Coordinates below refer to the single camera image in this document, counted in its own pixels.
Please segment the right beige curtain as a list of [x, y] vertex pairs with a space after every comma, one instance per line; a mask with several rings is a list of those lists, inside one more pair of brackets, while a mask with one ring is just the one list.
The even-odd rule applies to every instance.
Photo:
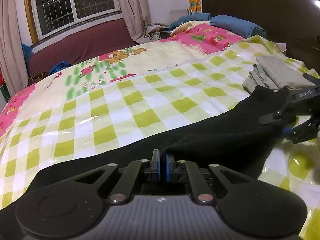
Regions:
[[151, 23], [148, 0], [118, 0], [131, 38], [138, 44], [151, 42], [147, 27]]

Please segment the beige curtain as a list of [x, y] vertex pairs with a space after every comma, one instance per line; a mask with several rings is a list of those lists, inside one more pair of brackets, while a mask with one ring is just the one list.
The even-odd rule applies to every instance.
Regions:
[[151, 23], [148, 0], [118, 0], [131, 38], [138, 44], [151, 42], [147, 27]]
[[11, 96], [27, 87], [15, 0], [1, 0], [1, 72]]

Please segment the barred window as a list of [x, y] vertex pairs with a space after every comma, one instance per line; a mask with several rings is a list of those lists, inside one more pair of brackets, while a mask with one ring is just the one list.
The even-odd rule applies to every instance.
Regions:
[[31, 44], [121, 13], [118, 0], [24, 0]]

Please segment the black pants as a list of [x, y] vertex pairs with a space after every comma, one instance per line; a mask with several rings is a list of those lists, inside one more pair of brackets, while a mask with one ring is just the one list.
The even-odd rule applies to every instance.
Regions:
[[288, 94], [258, 87], [219, 116], [41, 171], [1, 211], [1, 239], [297, 239], [304, 206], [258, 179], [283, 131], [259, 118]]

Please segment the blue pillow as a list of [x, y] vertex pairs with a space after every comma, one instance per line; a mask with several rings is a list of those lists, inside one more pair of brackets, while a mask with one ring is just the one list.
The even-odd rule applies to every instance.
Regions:
[[244, 38], [249, 38], [255, 35], [259, 35], [263, 38], [267, 38], [268, 36], [267, 31], [261, 26], [233, 16], [218, 15], [212, 17], [209, 23], [211, 26], [229, 30]]

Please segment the folded grey pants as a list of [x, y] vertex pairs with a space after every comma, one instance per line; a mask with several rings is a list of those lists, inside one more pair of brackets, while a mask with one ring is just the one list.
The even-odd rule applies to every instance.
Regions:
[[258, 87], [272, 91], [282, 88], [298, 90], [315, 86], [314, 83], [303, 77], [302, 74], [290, 68], [283, 60], [275, 56], [258, 56], [257, 63], [244, 81], [244, 89], [252, 94]]

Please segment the left beige curtain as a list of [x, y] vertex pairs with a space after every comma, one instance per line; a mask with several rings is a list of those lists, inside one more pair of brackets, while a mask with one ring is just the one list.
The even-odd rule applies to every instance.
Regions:
[[27, 87], [15, 0], [1, 0], [1, 72], [11, 96]]

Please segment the green checkered plastic sheet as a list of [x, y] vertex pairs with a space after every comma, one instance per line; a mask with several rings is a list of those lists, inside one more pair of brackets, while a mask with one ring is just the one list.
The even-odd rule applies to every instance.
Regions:
[[43, 168], [232, 109], [248, 97], [242, 84], [259, 55], [280, 51], [263, 38], [248, 38], [225, 51], [106, 83], [15, 121], [1, 134], [1, 207], [20, 197]]

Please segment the pink floral bed quilt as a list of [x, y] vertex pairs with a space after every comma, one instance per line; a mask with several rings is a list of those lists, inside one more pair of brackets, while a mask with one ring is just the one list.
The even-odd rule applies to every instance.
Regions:
[[1, 134], [15, 121], [45, 112], [106, 83], [199, 59], [223, 51], [242, 38], [208, 21], [189, 21], [169, 38], [115, 50], [65, 68], [10, 99], [1, 113]]

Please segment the maroon covered sofa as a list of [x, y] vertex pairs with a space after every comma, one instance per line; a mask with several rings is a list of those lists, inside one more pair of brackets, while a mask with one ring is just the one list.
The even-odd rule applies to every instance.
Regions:
[[77, 64], [115, 50], [135, 46], [123, 19], [107, 21], [68, 35], [33, 54], [29, 62], [32, 76], [49, 72], [65, 61]]

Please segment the yellow snack bag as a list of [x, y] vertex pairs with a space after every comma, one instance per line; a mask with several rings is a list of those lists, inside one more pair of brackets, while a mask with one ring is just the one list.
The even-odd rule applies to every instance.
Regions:
[[201, 13], [201, 0], [188, 0], [188, 14]]

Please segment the blue folded blanket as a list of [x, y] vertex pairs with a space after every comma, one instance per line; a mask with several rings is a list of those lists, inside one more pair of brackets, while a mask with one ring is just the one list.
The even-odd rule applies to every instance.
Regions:
[[189, 21], [208, 21], [208, 20], [211, 20], [211, 18], [212, 16], [210, 13], [200, 13], [200, 12], [197, 12], [192, 15], [182, 16], [177, 21], [172, 22], [170, 24], [169, 31], [173, 31], [175, 28]]

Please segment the dark wooden headboard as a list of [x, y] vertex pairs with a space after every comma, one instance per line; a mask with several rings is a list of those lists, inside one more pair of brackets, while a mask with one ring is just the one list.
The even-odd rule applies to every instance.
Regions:
[[319, 0], [202, 0], [202, 11], [251, 21], [286, 55], [319, 71]]

